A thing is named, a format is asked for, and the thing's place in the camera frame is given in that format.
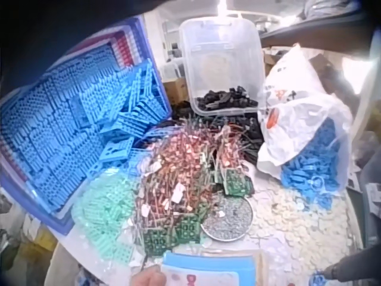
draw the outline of light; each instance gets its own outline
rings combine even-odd
[[[345,79],[351,84],[355,94],[360,94],[371,65],[371,61],[359,61],[351,58],[343,58],[343,74]]]
[[[287,16],[287,17],[283,17],[279,20],[279,23],[282,27],[289,27],[291,26],[292,24],[294,24],[297,20],[297,17],[295,15],[293,16]]]
[[[220,0],[220,2],[217,5],[217,14],[219,17],[225,17],[227,16],[227,4],[226,0]]]

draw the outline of green plastic part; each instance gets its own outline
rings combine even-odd
[[[244,176],[241,172],[236,170],[227,169],[224,188],[226,195],[244,197],[252,192],[254,186],[250,177]]]
[[[184,215],[181,221],[175,226],[179,243],[189,243],[191,241],[195,243],[200,242],[200,221],[199,217],[194,214]]]
[[[71,210],[75,223],[100,257],[128,265],[134,246],[118,242],[122,226],[135,209],[136,182],[124,173],[103,173],[89,183]]]
[[[171,249],[169,233],[164,228],[146,229],[143,233],[144,249],[148,256],[162,256],[164,252]]]
[[[197,210],[197,216],[198,216],[198,221],[199,223],[202,223],[204,220],[205,216],[207,215],[209,211],[209,205],[206,202],[201,202],[198,206]]]

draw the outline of finger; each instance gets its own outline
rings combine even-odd
[[[154,273],[149,280],[149,286],[165,286],[167,277],[161,272]]]
[[[158,265],[153,265],[149,268],[144,269],[143,271],[139,272],[138,274],[132,276],[131,278],[131,285],[148,285],[149,280],[153,276],[153,274],[160,271],[160,267]]]

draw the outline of dark sleeve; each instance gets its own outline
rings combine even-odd
[[[165,1],[1,1],[1,95],[36,81],[86,37]]]

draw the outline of ceiling light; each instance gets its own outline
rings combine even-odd
[[[283,17],[279,20],[279,23],[282,27],[289,27],[291,26],[292,24],[294,24],[297,20],[297,17],[296,15],[293,15],[293,16],[287,16],[287,17]]]

